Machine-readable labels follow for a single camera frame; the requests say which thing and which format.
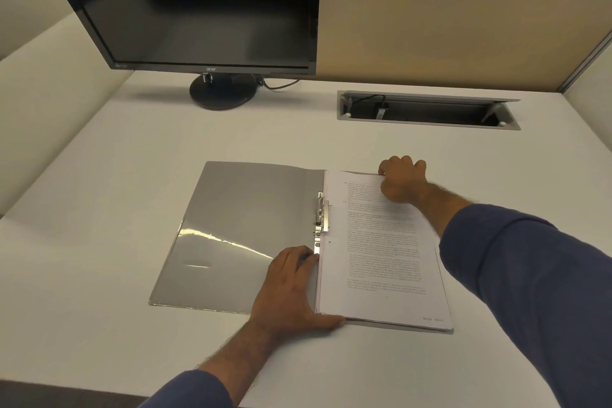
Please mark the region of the person's right hand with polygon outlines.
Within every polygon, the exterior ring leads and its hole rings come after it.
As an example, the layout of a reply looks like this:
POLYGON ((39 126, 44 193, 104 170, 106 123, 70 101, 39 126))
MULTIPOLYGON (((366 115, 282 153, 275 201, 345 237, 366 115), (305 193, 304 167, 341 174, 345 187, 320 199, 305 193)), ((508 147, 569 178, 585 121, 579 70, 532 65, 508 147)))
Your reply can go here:
POLYGON ((382 194, 394 203, 410 203, 418 201, 428 185, 427 182, 381 182, 382 194))

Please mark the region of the stack of printed papers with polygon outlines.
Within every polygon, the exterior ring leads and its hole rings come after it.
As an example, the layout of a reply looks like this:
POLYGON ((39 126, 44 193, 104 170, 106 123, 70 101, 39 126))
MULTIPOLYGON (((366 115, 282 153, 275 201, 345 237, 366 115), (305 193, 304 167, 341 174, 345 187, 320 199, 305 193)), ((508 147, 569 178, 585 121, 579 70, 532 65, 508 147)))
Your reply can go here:
POLYGON ((325 171, 330 231, 321 241, 315 311, 351 324, 452 334, 439 238, 412 205, 386 199, 382 180, 325 171))

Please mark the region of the white side partition panel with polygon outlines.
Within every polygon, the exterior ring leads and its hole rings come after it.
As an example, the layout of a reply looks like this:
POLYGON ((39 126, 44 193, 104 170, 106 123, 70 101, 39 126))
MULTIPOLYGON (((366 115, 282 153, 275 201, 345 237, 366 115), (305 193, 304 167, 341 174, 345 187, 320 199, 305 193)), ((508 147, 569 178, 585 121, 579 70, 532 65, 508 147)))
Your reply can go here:
POLYGON ((131 71, 109 68, 66 0, 0 0, 0 218, 102 108, 131 71))
POLYGON ((570 77, 562 95, 612 152, 612 31, 570 77))

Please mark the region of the person's left hand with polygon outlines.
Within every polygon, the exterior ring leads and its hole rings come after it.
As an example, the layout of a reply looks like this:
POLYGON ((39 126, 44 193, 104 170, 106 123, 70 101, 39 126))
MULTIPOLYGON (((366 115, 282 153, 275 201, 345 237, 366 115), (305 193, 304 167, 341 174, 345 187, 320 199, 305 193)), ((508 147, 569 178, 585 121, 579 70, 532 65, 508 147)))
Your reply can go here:
POLYGON ((282 250, 270 263, 251 309, 249 323, 274 344, 310 333, 313 311, 307 286, 319 255, 307 246, 282 250))

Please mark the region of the black computer monitor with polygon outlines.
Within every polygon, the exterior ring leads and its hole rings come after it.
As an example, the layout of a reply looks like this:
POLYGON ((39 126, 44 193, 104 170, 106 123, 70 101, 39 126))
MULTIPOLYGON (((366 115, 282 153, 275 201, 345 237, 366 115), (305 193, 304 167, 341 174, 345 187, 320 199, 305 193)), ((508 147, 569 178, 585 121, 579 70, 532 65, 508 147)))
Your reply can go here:
POLYGON ((67 0, 112 69, 308 76, 319 0, 67 0))

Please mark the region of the person's right forearm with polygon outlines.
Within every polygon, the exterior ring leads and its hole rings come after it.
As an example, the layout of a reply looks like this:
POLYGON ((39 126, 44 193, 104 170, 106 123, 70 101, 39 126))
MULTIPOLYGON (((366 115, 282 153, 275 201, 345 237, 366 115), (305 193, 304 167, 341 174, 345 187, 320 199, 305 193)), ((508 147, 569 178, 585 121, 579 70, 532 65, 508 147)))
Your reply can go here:
POLYGON ((446 270, 482 300, 562 408, 612 408, 612 257, 548 221, 431 183, 406 198, 446 270))

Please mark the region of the metal folder clip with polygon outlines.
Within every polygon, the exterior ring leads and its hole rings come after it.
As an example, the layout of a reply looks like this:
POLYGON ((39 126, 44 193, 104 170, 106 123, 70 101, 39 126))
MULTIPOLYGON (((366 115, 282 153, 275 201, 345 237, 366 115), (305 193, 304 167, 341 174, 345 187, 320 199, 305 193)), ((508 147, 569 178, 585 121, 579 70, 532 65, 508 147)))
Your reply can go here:
POLYGON ((330 231, 330 204, 325 194, 319 191, 317 194, 317 209, 314 223, 314 247, 315 254, 319 254, 322 238, 330 231))

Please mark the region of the beige desk partition panel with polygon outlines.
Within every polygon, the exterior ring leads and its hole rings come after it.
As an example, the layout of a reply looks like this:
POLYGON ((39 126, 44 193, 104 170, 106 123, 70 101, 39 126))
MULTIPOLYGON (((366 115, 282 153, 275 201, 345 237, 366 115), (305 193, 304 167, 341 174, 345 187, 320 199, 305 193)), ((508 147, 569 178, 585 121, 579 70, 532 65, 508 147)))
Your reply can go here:
POLYGON ((317 80, 554 93, 612 39, 612 0, 319 0, 317 80))

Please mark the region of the grey plastic file folder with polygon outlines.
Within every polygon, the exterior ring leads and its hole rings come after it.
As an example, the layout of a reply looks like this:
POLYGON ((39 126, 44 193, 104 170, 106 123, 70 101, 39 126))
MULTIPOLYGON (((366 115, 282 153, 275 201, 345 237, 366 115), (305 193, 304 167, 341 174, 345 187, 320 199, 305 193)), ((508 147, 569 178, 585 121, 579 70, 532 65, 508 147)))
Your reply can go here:
MULTIPOLYGON (((288 165, 208 161, 149 304, 249 314, 272 259, 290 246, 314 249, 324 175, 288 165)), ((318 263, 307 286, 314 311, 317 272, 318 263)))

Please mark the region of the person's left forearm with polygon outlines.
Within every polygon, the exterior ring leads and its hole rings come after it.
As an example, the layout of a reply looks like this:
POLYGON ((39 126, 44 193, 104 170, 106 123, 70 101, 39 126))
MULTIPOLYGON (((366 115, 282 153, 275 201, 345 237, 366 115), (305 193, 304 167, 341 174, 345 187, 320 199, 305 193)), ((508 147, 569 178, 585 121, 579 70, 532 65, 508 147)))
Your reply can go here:
POLYGON ((180 373, 137 408, 237 408, 290 335, 281 322, 249 319, 198 368, 180 373))

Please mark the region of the round black monitor stand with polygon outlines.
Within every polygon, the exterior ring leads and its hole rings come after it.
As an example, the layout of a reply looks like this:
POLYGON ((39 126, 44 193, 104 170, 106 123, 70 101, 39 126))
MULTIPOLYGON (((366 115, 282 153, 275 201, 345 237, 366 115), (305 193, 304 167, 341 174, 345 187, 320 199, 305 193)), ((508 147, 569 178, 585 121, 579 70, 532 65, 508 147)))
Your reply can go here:
POLYGON ((198 76, 191 83, 189 94, 203 109, 225 111, 248 103, 261 86, 261 75, 209 73, 198 76))

